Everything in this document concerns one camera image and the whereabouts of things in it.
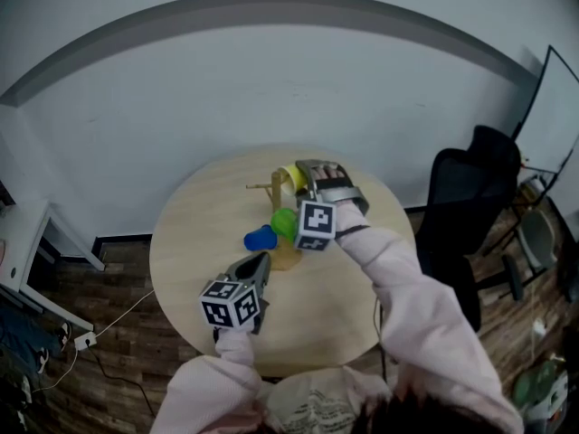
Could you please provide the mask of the wooden cup tree stand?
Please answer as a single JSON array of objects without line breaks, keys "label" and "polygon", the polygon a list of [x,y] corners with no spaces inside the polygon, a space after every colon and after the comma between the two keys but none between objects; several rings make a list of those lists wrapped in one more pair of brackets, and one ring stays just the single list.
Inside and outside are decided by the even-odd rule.
[{"label": "wooden cup tree stand", "polygon": [[[271,181],[268,184],[246,184],[246,189],[263,189],[271,201],[272,212],[281,208],[281,183],[282,174],[276,170],[271,173]],[[296,250],[293,242],[278,236],[278,245],[275,250],[270,250],[271,269],[275,271],[289,271],[302,259],[302,253]]]}]

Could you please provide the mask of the green floor fan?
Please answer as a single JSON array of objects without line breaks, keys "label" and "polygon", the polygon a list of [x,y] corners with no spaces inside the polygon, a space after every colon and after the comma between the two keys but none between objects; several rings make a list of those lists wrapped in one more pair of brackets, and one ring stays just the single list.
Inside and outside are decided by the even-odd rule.
[{"label": "green floor fan", "polygon": [[512,401],[515,406],[523,410],[543,401],[553,387],[556,372],[555,361],[544,361],[522,372],[513,386]]}]

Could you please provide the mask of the person's right forearm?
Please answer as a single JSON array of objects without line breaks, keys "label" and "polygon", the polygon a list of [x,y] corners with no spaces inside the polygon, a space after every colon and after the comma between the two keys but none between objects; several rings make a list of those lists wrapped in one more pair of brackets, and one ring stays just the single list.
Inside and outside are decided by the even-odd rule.
[{"label": "person's right forearm", "polygon": [[430,395],[524,434],[454,291],[424,275],[414,248],[394,231],[370,227],[353,203],[337,207],[337,230],[338,245],[371,279],[383,307],[381,344],[399,363],[395,394]]}]

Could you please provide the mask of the clear storage box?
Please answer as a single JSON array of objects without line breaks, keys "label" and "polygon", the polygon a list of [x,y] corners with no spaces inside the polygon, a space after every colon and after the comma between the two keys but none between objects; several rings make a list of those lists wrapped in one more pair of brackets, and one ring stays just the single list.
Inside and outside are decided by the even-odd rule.
[{"label": "clear storage box", "polygon": [[526,434],[555,434],[567,413],[568,373],[542,372],[526,412]]}]

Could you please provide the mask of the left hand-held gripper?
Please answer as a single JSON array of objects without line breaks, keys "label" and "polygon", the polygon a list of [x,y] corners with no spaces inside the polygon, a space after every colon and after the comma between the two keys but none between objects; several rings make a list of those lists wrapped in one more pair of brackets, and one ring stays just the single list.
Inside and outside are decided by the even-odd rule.
[{"label": "left hand-held gripper", "polygon": [[263,291],[271,273],[268,251],[234,262],[208,282],[198,297],[205,322],[214,329],[250,331],[257,335],[269,303]]}]

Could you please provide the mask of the green plastic cup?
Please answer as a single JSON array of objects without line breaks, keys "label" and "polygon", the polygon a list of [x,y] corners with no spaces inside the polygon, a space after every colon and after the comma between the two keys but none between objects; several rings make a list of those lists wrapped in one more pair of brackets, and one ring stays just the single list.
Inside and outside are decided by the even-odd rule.
[{"label": "green plastic cup", "polygon": [[271,216],[271,228],[278,235],[291,242],[298,234],[298,215],[289,208],[280,208]]}]

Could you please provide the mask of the yellow plastic cup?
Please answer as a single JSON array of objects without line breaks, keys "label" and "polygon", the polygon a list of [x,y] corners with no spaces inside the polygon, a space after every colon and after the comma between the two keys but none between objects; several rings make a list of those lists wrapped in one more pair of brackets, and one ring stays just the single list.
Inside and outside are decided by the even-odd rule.
[{"label": "yellow plastic cup", "polygon": [[295,196],[296,193],[305,189],[308,179],[305,174],[295,165],[285,165],[278,168],[280,173],[280,189],[288,196]]}]

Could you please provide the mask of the white cabinet frame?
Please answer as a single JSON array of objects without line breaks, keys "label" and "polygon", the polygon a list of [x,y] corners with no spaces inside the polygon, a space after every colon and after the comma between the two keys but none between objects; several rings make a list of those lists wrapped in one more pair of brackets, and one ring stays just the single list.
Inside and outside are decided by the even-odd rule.
[{"label": "white cabinet frame", "polygon": [[105,269],[104,264],[68,223],[57,215],[48,201],[19,203],[6,207],[0,215],[0,241],[5,242],[4,256],[0,262],[0,293],[6,293],[19,307],[27,306],[40,314],[44,311],[52,312],[92,332],[93,324],[60,307],[28,284],[34,257],[48,224],[52,224],[68,238],[93,268],[98,271]]}]

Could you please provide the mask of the blue plastic cup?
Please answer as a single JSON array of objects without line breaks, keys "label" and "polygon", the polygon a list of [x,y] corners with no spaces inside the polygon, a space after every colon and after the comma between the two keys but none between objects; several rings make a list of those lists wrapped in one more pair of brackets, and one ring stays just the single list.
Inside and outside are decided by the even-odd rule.
[{"label": "blue plastic cup", "polygon": [[275,250],[278,245],[278,235],[269,224],[262,225],[258,230],[247,233],[243,238],[246,250]]}]

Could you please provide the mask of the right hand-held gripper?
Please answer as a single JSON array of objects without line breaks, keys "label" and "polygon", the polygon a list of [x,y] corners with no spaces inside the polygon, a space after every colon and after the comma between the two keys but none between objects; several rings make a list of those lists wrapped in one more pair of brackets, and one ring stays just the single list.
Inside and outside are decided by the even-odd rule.
[{"label": "right hand-held gripper", "polygon": [[[337,162],[320,159],[305,159],[295,162],[299,171],[296,185],[298,208],[298,234],[293,241],[297,250],[323,251],[331,241],[339,240],[351,233],[364,230],[367,224],[352,225],[339,229],[337,209],[341,203],[351,203],[365,216],[369,203],[360,188],[355,186],[346,169]],[[318,165],[329,165],[346,174],[346,186],[330,185],[329,180],[316,183],[313,171]]]}]

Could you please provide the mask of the person's left forearm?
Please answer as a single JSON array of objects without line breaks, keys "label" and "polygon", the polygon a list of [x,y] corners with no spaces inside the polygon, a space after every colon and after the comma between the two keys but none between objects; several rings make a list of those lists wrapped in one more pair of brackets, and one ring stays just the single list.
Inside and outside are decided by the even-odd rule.
[{"label": "person's left forearm", "polygon": [[258,428],[261,377],[249,334],[221,331],[215,351],[177,370],[150,434],[248,434]]}]

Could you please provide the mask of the person's right hand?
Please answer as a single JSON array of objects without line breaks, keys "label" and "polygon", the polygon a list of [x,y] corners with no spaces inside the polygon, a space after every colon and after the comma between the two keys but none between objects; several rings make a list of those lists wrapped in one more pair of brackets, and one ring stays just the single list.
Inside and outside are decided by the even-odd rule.
[{"label": "person's right hand", "polygon": [[346,174],[337,167],[329,165],[316,165],[312,167],[312,175],[317,184],[329,180],[330,185],[346,186],[348,180]]}]

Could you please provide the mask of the yellowish box stack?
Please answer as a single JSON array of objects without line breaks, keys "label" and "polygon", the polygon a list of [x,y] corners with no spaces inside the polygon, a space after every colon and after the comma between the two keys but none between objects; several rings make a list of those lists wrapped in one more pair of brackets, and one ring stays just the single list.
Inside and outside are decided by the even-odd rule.
[{"label": "yellowish box stack", "polygon": [[538,175],[527,179],[519,186],[520,197],[525,203],[536,203],[540,201],[544,190],[545,186]]}]

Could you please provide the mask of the person's torso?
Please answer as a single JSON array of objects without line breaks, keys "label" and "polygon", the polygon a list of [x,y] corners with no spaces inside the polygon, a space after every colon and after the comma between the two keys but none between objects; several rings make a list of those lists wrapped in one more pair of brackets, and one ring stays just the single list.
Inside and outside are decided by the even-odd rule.
[{"label": "person's torso", "polygon": [[342,366],[264,382],[258,401],[284,434],[350,434],[365,404],[391,396],[380,376]]}]

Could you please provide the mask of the black mesh office chair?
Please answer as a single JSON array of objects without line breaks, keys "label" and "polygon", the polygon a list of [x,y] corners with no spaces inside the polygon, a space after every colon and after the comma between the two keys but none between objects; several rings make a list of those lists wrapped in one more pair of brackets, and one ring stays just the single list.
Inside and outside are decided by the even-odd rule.
[{"label": "black mesh office chair", "polygon": [[507,285],[515,300],[524,296],[513,257],[504,255],[503,269],[480,281],[468,261],[513,201],[519,169],[515,141],[482,125],[474,127],[468,149],[445,148],[432,165],[428,201],[415,235],[418,258],[425,275],[454,290],[476,332],[481,326],[481,290]]}]

